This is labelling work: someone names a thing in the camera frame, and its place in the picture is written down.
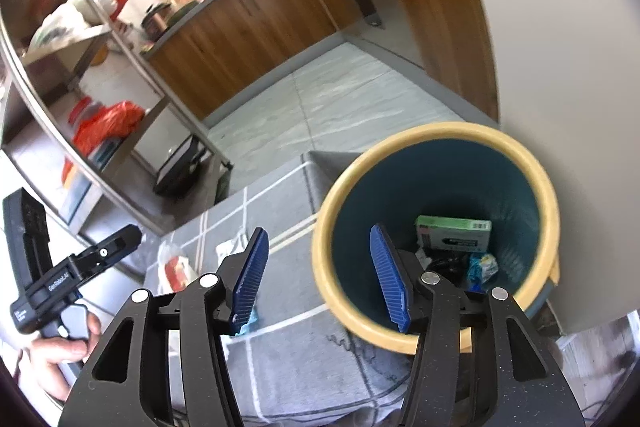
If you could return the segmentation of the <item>person's left hand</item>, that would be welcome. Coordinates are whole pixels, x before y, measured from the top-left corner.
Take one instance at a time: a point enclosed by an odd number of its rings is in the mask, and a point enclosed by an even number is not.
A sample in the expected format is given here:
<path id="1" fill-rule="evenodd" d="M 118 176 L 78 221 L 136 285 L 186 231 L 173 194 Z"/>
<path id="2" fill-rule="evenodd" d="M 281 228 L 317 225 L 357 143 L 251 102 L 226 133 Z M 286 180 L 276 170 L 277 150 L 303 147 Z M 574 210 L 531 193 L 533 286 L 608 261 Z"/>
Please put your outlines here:
<path id="1" fill-rule="evenodd" d="M 30 369 L 40 387 L 53 399 L 65 402 L 72 387 L 63 375 L 60 365 L 85 362 L 102 335 L 99 317 L 87 315 L 88 340 L 69 340 L 62 337 L 37 338 L 30 345 Z"/>

